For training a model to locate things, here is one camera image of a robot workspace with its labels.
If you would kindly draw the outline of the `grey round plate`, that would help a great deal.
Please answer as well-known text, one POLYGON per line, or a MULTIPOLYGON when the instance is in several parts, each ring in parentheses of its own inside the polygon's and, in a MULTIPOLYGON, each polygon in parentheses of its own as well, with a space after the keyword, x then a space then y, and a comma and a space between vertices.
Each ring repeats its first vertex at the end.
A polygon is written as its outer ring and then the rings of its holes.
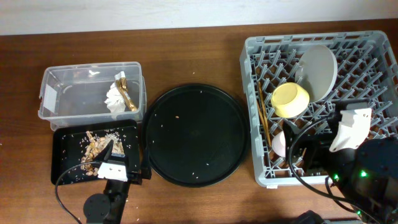
POLYGON ((324 45, 310 47, 300 58, 295 82, 307 91, 310 102, 324 99, 335 85, 338 65, 334 53, 324 45))

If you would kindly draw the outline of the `white napkin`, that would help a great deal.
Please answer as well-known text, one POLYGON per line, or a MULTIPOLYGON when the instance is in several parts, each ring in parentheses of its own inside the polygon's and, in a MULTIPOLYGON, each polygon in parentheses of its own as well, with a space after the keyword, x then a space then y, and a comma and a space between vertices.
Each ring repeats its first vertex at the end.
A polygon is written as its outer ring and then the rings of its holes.
POLYGON ((121 113, 125 111, 126 104, 116 82, 118 81, 120 83, 122 90, 128 92, 127 80, 124 71, 119 72, 114 77, 115 82, 110 86, 109 91, 106 94, 107 99, 104 101, 104 103, 106 103, 106 106, 111 113, 121 113))

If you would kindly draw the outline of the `grey dishwasher rack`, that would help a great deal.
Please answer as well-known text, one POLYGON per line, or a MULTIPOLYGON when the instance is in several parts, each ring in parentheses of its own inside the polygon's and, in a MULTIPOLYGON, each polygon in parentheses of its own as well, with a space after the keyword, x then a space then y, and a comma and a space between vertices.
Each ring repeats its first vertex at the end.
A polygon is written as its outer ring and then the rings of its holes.
POLYGON ((314 45, 324 45, 335 55, 338 72, 334 87, 322 100, 289 121, 312 134, 331 133, 325 118, 341 100, 367 99, 372 109, 369 138, 397 135, 397 61, 384 32, 338 32, 250 37, 246 39, 239 62, 243 89, 249 109, 254 178, 262 187, 298 185, 295 170, 309 184, 322 184, 321 172, 305 175, 298 160, 291 169, 283 157, 267 146, 257 112, 258 81, 261 81, 271 139, 282 131, 284 119, 274 113, 272 92, 281 84, 295 81, 301 56, 314 45))

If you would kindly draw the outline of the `peanut shells food scraps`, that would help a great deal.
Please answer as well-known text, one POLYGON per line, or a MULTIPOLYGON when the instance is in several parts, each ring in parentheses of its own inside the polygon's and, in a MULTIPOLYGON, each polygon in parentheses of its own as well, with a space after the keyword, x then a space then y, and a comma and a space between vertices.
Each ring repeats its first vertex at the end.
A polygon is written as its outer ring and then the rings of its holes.
MULTIPOLYGON (((62 149, 60 173, 77 164, 92 161, 105 150, 110 141, 113 141, 113 154, 125 155, 123 146, 125 139, 126 135, 120 136, 116 129, 65 135, 62 138, 64 149, 62 149)), ((76 184, 96 180, 98 170, 99 168, 94 167, 93 164, 73 168, 61 179, 60 184, 76 184)))

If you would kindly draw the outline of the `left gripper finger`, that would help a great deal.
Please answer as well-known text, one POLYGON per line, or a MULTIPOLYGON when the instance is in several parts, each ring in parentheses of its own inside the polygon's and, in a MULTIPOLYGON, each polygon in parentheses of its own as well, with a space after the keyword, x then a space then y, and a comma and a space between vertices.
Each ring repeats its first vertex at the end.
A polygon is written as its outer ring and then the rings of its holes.
POLYGON ((105 148, 95 157, 96 162, 104 162, 107 161, 112 154, 114 141, 110 140, 109 143, 105 146, 105 148))
POLYGON ((152 169, 150 167, 149 161, 149 150, 144 148, 141 161, 141 176, 143 179, 151 180, 152 177, 152 169))

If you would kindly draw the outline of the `yellow bowl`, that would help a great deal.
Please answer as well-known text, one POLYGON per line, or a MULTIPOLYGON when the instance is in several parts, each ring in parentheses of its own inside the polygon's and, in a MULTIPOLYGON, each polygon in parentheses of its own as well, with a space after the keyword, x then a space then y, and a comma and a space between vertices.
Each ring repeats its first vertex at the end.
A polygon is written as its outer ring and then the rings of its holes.
POLYGON ((287 82, 278 86, 271 97, 274 113, 281 118, 293 118, 302 113, 309 104, 308 92, 300 85, 287 82))

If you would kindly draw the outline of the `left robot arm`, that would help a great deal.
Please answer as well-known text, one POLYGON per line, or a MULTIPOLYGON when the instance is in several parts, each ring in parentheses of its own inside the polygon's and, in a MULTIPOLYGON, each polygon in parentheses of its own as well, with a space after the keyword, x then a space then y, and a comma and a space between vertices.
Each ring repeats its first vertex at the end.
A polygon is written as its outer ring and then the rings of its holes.
POLYGON ((87 223, 120 223, 131 185, 141 185, 144 179, 151 179, 149 153, 132 163, 127 155, 114 154, 113 141, 94 157, 97 162, 98 177, 107 180, 101 194, 90 196, 83 213, 87 223))

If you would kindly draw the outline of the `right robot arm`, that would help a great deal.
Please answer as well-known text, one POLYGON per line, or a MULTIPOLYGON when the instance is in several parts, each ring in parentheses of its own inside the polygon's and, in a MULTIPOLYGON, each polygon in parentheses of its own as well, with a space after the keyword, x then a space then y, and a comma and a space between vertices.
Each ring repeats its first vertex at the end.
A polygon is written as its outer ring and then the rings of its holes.
POLYGON ((328 120, 331 133, 308 135, 309 128, 294 131, 284 123, 286 159, 305 150, 304 170, 320 169, 341 192, 337 197, 330 190, 312 187, 293 170, 293 176, 307 189, 334 200, 349 212, 356 213, 365 223, 397 223, 397 138, 371 139, 341 149, 332 145, 338 139, 338 123, 328 120))

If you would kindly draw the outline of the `gold foil wrapper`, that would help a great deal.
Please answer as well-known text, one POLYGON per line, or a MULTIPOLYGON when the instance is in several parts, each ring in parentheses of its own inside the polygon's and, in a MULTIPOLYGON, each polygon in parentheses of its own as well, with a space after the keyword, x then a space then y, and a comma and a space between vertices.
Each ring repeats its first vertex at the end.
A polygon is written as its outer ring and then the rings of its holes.
POLYGON ((121 96, 123 97, 126 106, 131 111, 137 111, 137 106, 133 103, 133 101, 131 100, 131 97, 128 94, 126 79, 125 78, 117 79, 116 87, 117 87, 118 91, 120 92, 121 96))

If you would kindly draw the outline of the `pink plastic cup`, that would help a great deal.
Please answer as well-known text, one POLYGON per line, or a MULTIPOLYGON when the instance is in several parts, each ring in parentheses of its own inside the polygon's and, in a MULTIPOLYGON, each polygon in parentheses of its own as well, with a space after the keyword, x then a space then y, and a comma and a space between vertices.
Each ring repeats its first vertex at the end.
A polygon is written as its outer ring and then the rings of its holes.
POLYGON ((279 157, 286 156, 286 141, 283 131, 276 134, 272 139, 272 149, 279 157))

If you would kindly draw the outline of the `round black serving tray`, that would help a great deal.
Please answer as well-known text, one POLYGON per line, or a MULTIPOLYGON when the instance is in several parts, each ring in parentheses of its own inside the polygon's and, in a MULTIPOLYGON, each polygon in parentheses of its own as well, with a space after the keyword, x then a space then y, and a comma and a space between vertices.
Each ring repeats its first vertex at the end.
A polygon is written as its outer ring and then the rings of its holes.
POLYGON ((212 85, 180 85, 158 97, 144 115, 141 143, 150 167, 184 187, 228 178, 250 148, 249 119, 241 103, 212 85))

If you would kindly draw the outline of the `black rectangular tray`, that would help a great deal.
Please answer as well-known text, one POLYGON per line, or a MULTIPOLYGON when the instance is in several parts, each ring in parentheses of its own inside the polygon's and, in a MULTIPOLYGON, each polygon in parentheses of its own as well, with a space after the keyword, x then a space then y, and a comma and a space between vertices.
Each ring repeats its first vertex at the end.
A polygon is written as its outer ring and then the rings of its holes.
POLYGON ((138 172, 140 166, 140 152, 138 141, 138 125, 132 119, 112 121, 107 123, 87 124, 60 128, 53 134, 51 182, 56 183, 59 176, 65 172, 60 181, 61 185, 75 184, 97 180, 96 175, 88 175, 80 166, 85 156, 86 148, 90 144, 87 132, 95 140, 106 138, 121 143, 124 154, 129 160, 126 168, 128 174, 138 172))

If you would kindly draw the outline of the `clear plastic storage bin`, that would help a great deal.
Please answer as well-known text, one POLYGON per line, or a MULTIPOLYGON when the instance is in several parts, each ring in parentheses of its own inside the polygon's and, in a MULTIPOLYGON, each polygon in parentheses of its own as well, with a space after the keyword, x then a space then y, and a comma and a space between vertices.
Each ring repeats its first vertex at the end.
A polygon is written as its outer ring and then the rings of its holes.
POLYGON ((39 98, 38 117, 49 121, 52 130, 124 119, 139 123, 147 109, 146 84, 138 62, 49 67, 44 72, 39 98), (125 74, 128 94, 137 111, 126 108, 112 113, 106 106, 106 94, 119 72, 125 74))

